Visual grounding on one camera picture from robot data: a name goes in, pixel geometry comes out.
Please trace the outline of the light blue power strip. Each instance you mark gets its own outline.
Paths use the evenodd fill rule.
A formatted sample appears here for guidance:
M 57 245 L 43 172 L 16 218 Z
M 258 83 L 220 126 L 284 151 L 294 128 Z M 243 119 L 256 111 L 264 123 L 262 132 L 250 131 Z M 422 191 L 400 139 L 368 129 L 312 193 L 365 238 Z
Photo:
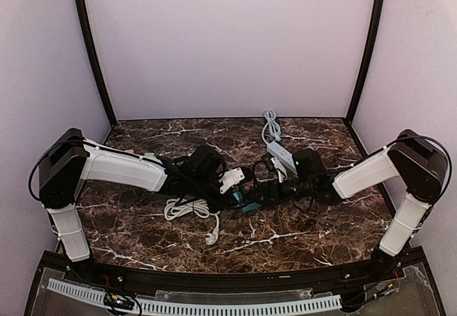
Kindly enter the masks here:
M 295 176 L 297 176 L 297 171 L 296 171 L 296 167 L 295 167 L 295 162 L 293 160 L 293 156 L 281 144 L 273 141 L 266 145 L 266 150 L 274 158 L 277 158 L 286 169 L 288 169 Z

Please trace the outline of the teal power strip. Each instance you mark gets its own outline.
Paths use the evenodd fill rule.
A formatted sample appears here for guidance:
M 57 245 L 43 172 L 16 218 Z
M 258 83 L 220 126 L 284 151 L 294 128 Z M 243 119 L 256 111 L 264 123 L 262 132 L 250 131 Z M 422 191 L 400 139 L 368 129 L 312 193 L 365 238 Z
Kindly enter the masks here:
M 249 211 L 257 210 L 263 207 L 260 203 L 250 201 L 248 197 L 242 192 L 233 193 L 233 197 L 236 200 L 236 205 L 233 207 L 234 210 L 240 210 L 244 213 L 247 213 Z

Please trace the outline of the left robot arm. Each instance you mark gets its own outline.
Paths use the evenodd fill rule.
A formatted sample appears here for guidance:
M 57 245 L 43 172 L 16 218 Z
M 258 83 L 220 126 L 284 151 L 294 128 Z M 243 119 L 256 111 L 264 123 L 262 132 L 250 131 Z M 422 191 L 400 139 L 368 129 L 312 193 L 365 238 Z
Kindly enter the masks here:
M 237 188 L 252 180 L 247 167 L 229 168 L 217 151 L 199 146 L 177 159 L 141 156 L 85 138 L 78 128 L 66 131 L 35 163 L 39 201 L 52 219 L 66 256 L 73 263 L 88 260 L 91 249 L 76 210 L 78 190 L 87 180 L 142 188 L 159 195 L 204 200 L 212 213 L 235 205 Z

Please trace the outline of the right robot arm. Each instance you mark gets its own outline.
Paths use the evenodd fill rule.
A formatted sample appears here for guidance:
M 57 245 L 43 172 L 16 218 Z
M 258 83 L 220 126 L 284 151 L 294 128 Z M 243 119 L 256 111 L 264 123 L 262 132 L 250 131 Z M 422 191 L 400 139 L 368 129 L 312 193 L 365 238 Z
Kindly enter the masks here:
M 262 205 L 310 198 L 336 205 L 390 180 L 401 180 L 405 192 L 393 219 L 379 240 L 378 253 L 395 257 L 417 233 L 446 192 L 453 166 L 450 153 L 436 139 L 411 129 L 365 158 L 340 170 L 323 164 L 318 151 L 306 148 L 292 156 L 296 176 L 283 182 L 255 182 L 250 197 Z

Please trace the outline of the small green circuit board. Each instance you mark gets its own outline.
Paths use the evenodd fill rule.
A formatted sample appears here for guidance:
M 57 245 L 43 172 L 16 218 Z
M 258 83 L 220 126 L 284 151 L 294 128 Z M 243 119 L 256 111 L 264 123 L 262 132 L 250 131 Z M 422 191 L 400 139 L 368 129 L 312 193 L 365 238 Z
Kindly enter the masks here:
M 104 295 L 104 306 L 112 309 L 133 310 L 136 303 L 130 297 L 108 292 Z

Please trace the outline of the black frame post right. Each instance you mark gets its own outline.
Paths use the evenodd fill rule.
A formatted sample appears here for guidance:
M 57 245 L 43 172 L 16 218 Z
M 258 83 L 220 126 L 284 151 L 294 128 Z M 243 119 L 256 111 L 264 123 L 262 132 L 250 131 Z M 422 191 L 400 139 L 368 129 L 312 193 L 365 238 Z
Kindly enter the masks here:
M 384 0 L 373 0 L 373 6 L 371 10 L 370 22 L 368 25 L 368 31 L 366 36 L 366 42 L 363 49 L 363 55 L 361 57 L 361 64 L 358 70 L 356 83 L 353 89 L 351 101 L 346 113 L 345 121 L 348 126 L 352 126 L 361 97 L 363 94 L 363 88 L 368 76 L 368 70 L 370 68 L 373 51 L 376 45 L 376 38 L 378 35 L 378 28 L 381 22 L 381 14 L 383 10 Z

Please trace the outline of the black frame post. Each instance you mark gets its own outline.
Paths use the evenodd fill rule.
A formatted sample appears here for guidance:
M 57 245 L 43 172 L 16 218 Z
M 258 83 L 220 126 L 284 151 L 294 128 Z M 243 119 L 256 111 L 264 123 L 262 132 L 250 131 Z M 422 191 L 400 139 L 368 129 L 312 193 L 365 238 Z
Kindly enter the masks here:
M 356 83 L 353 89 L 351 101 L 346 113 L 345 121 L 348 126 L 352 126 L 361 97 L 363 94 L 363 88 L 368 76 L 368 70 L 370 68 L 373 51 L 376 45 L 376 38 L 378 35 L 378 28 L 381 22 L 381 14 L 383 10 L 384 0 L 373 0 L 373 6 L 371 10 L 370 22 L 368 25 L 368 31 L 366 36 L 366 42 L 363 49 L 363 55 L 361 57 L 361 64 L 358 70 Z
M 112 105 L 111 99 L 109 97 L 108 88 L 106 87 L 104 76 L 101 70 L 101 65 L 99 62 L 99 57 L 96 51 L 94 37 L 91 31 L 91 24 L 89 21 L 89 13 L 86 6 L 86 0 L 74 1 L 78 14 L 81 33 L 84 40 L 86 54 L 88 56 L 97 92 L 99 94 L 99 98 L 101 99 L 101 103 L 104 108 L 104 113 L 107 117 L 109 125 L 111 128 L 113 128 L 117 124 L 117 118 L 114 112 L 114 107 Z

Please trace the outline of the black frame post left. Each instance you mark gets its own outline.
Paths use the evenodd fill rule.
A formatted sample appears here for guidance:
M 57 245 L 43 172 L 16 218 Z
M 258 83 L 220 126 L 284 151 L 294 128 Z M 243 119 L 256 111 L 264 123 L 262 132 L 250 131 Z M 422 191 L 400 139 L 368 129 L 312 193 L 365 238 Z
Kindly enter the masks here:
M 86 54 L 88 56 L 97 92 L 99 94 L 99 98 L 101 99 L 101 103 L 104 108 L 104 113 L 107 117 L 109 125 L 111 128 L 113 128 L 117 124 L 117 118 L 114 112 L 114 107 L 112 105 L 111 99 L 109 97 L 108 88 L 106 87 L 104 76 L 101 70 L 101 65 L 99 62 L 99 57 L 96 51 L 94 37 L 91 31 L 91 24 L 89 21 L 89 13 L 86 6 L 86 0 L 74 1 L 78 14 L 81 33 L 84 40 Z

